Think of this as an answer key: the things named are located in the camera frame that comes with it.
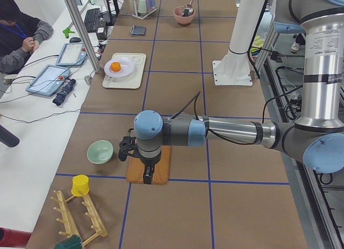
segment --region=tablet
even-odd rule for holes
[[[82,43],[66,43],[60,52],[57,66],[80,66],[87,57]]]
[[[68,68],[47,65],[25,90],[50,97],[58,91],[69,74],[70,69]]]

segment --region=spoon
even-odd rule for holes
[[[182,17],[187,17],[190,16],[192,14],[192,12],[194,11],[193,7],[192,7],[192,3],[194,0],[191,0],[189,4],[184,6],[184,11],[182,14]]]

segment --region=gray sleeve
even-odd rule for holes
[[[34,33],[34,39],[39,43],[42,43],[44,40],[49,39],[54,33],[53,27],[49,23],[41,20],[38,22],[37,30]]]
[[[15,70],[21,69],[25,64],[25,58],[28,56],[29,54],[22,48],[19,48],[10,54],[0,56],[0,72],[12,73]]]

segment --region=orange fruit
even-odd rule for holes
[[[113,62],[110,66],[111,70],[114,72],[119,72],[120,71],[120,63],[119,62]]]

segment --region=brown bowl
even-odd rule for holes
[[[177,7],[173,10],[173,16],[179,24],[186,25],[192,22],[192,20],[194,19],[195,10],[193,10],[192,14],[187,17],[182,17],[183,11],[184,11],[184,6]]]

